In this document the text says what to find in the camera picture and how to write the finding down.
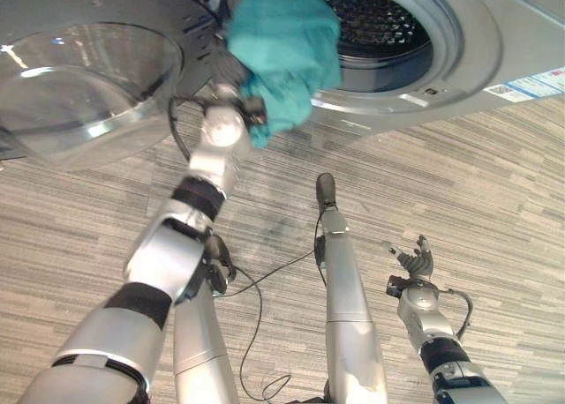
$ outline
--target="teal cloth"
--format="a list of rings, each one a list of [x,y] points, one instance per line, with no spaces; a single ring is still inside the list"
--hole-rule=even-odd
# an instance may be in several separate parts
[[[339,20],[324,0],[242,0],[228,26],[228,50],[252,73],[243,96],[261,96],[267,123],[253,126],[262,148],[305,122],[319,89],[341,84]]]

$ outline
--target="black wire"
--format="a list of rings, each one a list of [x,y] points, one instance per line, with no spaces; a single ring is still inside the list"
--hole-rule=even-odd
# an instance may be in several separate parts
[[[170,128],[170,133],[171,133],[173,139],[175,139],[175,143],[177,143],[177,147],[180,150],[183,157],[185,157],[186,161],[190,161],[191,160],[191,152],[188,149],[188,146],[186,146],[186,143],[180,137],[180,134],[178,133],[178,117],[176,116],[177,104],[179,104],[180,102],[183,102],[183,101],[189,101],[189,102],[194,102],[194,103],[198,104],[202,108],[202,111],[204,111],[206,104],[205,104],[204,101],[201,101],[201,100],[199,100],[198,98],[195,98],[195,97],[186,98],[186,97],[180,97],[180,96],[171,99],[170,103],[169,103],[169,128]]]
[[[465,293],[463,291],[458,291],[456,289],[449,288],[447,290],[440,291],[440,292],[442,294],[451,294],[451,295],[461,296],[467,302],[467,316],[465,317],[465,320],[463,321],[461,328],[456,333],[457,339],[461,340],[463,338],[463,335],[465,334],[465,331],[471,325],[471,314],[473,312],[473,300],[471,300],[471,297],[467,293]]]
[[[255,325],[255,332],[253,332],[253,337],[251,338],[251,341],[249,342],[249,345],[247,346],[247,350],[245,351],[244,357],[241,360],[241,363],[239,364],[239,382],[241,383],[241,387],[243,388],[245,394],[247,394],[247,396],[249,398],[251,398],[254,401],[258,401],[258,402],[267,402],[270,403],[270,400],[272,400],[289,382],[291,379],[291,375],[284,375],[281,376],[277,379],[275,379],[273,382],[269,383],[267,386],[265,386],[263,388],[263,391],[261,392],[261,396],[262,398],[257,398],[254,395],[252,395],[248,390],[247,387],[245,386],[245,382],[244,382],[244,378],[243,378],[243,372],[244,372],[244,364],[245,364],[245,360],[247,359],[247,356],[249,355],[249,351],[251,351],[251,347],[253,346],[253,343],[255,342],[255,339],[257,338],[257,332],[259,331],[259,327],[261,324],[261,318],[263,317],[263,294],[261,294],[261,290],[259,288],[259,285],[257,285],[257,283],[259,281],[255,281],[249,274],[247,274],[247,272],[243,269],[241,269],[240,267],[234,266],[236,268],[236,270],[238,270],[239,272],[241,272],[241,274],[243,274],[250,282],[250,286],[254,286],[255,289],[257,289],[257,294],[259,295],[259,316],[257,317],[257,324]],[[268,397],[265,396],[265,392],[266,390],[272,386],[273,384],[280,382],[284,380],[284,382],[282,382],[282,384]]]
[[[282,270],[283,268],[288,267],[288,266],[290,266],[290,265],[294,265],[295,263],[297,263],[297,262],[299,262],[299,261],[301,261],[301,260],[304,260],[306,257],[312,255],[313,253],[314,253],[314,251],[308,251],[306,254],[304,254],[304,255],[302,255],[302,256],[300,256],[300,257],[298,257],[298,258],[295,258],[294,260],[291,260],[291,261],[289,261],[288,263],[285,263],[285,264],[282,265],[282,266],[278,266],[276,269],[271,270],[271,271],[270,271],[269,273],[267,273],[266,275],[260,277],[257,281],[254,281],[254,282],[250,283],[250,284],[247,285],[246,287],[239,289],[238,291],[234,292],[233,294],[227,294],[227,295],[225,295],[225,296],[218,296],[218,298],[227,298],[227,297],[229,297],[229,296],[236,296],[237,294],[241,294],[242,292],[245,292],[247,289],[256,286],[259,282],[265,280],[265,279],[268,278],[271,274],[277,273],[279,270]]]

